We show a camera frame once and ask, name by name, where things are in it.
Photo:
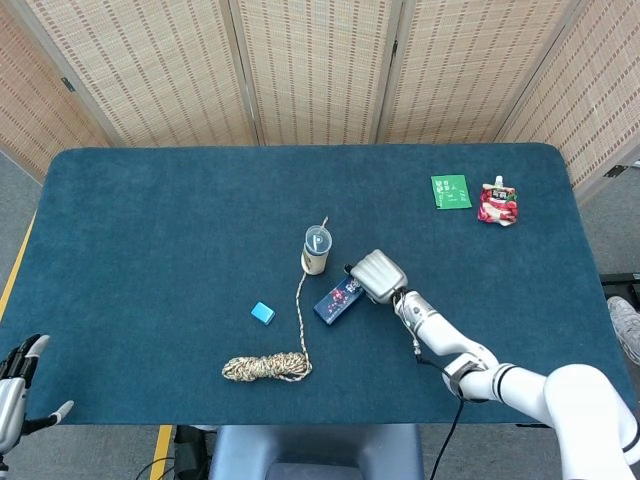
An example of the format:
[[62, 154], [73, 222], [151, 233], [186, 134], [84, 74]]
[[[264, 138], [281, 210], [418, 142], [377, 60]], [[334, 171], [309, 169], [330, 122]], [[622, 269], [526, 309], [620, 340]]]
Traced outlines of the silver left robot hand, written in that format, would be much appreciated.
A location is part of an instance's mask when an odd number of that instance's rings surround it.
[[35, 372], [49, 342], [49, 335], [32, 335], [1, 360], [1, 462], [23, 436], [58, 425], [74, 407], [75, 402], [69, 400], [48, 416], [26, 418]]

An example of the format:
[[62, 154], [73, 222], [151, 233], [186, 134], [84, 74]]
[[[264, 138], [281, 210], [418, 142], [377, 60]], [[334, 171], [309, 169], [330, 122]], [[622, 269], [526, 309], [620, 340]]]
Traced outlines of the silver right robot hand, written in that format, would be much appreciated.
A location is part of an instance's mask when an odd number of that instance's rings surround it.
[[408, 285], [406, 273], [380, 249], [374, 249], [353, 265], [347, 264], [345, 272], [378, 304], [390, 304], [394, 294]]

